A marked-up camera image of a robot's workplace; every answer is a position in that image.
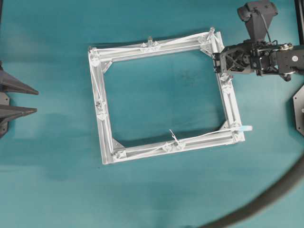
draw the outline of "black spike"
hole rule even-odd
[[[36,111],[36,108],[25,108],[0,104],[0,125],[19,117],[30,115]]]
[[[22,83],[12,75],[0,70],[0,91],[38,95],[39,92]]]

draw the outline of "aluminum frame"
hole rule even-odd
[[[90,48],[88,51],[97,125],[99,131],[102,163],[110,164],[127,160],[151,157],[161,154],[190,151],[212,146],[229,145],[245,141],[244,131],[251,130],[242,126],[235,92],[232,85],[232,75],[216,74],[226,121],[218,131],[191,138],[177,139],[147,145],[125,148],[112,137],[108,103],[106,98],[104,76],[112,63],[143,57],[160,56],[184,51],[201,50],[212,57],[213,53],[224,49],[220,32],[211,28],[202,32],[176,39],[153,41],[115,48]]]

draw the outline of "white string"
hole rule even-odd
[[[200,137],[203,137],[203,136],[207,136],[207,135],[211,135],[211,134],[215,134],[215,133],[220,133],[220,132],[234,132],[234,131],[241,131],[241,132],[244,132],[244,131],[251,131],[252,130],[252,126],[241,126],[241,127],[232,127],[232,128],[227,128],[227,129],[223,129],[223,130],[218,130],[218,131],[215,131],[215,132],[209,132],[209,133],[206,133],[206,134],[202,134],[202,135],[199,135],[199,136],[194,136],[194,137],[191,137],[191,138],[186,138],[186,139],[181,139],[181,140],[178,140],[175,136],[175,134],[173,133],[173,131],[171,129],[169,129],[169,131],[171,132],[172,134],[172,138],[174,139],[173,142],[167,142],[166,144],[162,145],[162,146],[158,146],[158,147],[155,147],[154,150],[152,151],[148,151],[148,152],[145,152],[145,154],[147,153],[153,153],[157,150],[159,150],[160,148],[163,148],[165,145],[172,145],[174,143],[177,143],[178,145],[182,146],[180,143],[181,142],[184,142],[184,141],[187,141],[189,139],[196,139],[196,138],[200,138]],[[135,156],[132,156],[132,157],[139,157],[141,156],[142,154],[137,154]]]

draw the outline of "robotic end effector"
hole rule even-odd
[[[278,14],[274,3],[269,0],[248,2],[237,12],[245,22],[250,39],[215,53],[215,72],[280,75],[285,81],[291,80],[291,74],[304,74],[304,46],[278,45],[270,38],[268,28]]]

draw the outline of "hexagonal black plate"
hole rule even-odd
[[[0,105],[9,105],[10,104],[10,99],[9,97],[5,94],[0,92]],[[9,129],[9,123],[5,123],[3,125],[0,125],[0,138],[8,132]]]
[[[296,128],[304,136],[304,86],[294,95],[294,114]]]

